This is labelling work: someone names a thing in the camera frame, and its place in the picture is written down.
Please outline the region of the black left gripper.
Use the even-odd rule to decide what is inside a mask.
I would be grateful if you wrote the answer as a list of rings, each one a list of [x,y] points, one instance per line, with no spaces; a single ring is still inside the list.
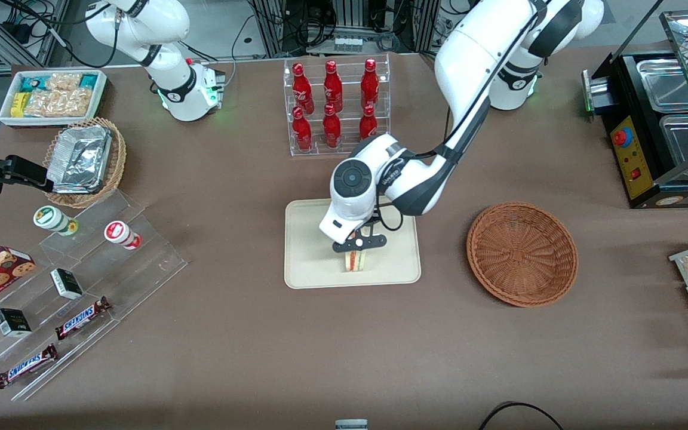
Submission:
[[[356,251],[357,254],[360,254],[371,248],[385,247],[386,243],[387,238],[384,235],[353,235],[345,239],[343,243],[334,242],[332,249],[334,253],[349,253],[350,251]]]

